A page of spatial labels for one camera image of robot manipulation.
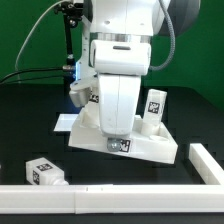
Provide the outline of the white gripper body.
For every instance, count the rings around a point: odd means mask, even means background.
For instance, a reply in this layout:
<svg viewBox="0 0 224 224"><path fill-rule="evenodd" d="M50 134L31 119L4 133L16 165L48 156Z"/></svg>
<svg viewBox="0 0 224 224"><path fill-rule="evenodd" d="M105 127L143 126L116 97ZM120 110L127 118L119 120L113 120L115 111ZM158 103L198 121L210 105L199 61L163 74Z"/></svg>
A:
<svg viewBox="0 0 224 224"><path fill-rule="evenodd" d="M141 77L100 74L100 128L109 138L125 138L133 127Z"/></svg>

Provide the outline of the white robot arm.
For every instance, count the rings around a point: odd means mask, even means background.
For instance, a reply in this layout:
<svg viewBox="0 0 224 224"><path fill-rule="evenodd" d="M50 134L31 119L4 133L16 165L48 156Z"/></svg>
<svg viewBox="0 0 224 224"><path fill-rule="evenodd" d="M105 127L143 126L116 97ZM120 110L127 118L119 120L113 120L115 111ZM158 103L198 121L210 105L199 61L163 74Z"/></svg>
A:
<svg viewBox="0 0 224 224"><path fill-rule="evenodd" d="M175 38L196 20L201 0L84 0L83 55L70 97L93 116L110 152L130 136L141 78L173 59Z"/></svg>

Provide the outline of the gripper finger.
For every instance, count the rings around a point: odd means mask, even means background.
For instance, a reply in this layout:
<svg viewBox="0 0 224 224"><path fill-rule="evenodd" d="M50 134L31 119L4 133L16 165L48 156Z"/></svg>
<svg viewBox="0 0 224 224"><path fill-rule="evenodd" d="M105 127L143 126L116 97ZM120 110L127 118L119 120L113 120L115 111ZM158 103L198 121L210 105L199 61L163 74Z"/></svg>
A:
<svg viewBox="0 0 224 224"><path fill-rule="evenodd" d="M121 147L121 138L108 138L107 149L109 152L118 152Z"/></svg>

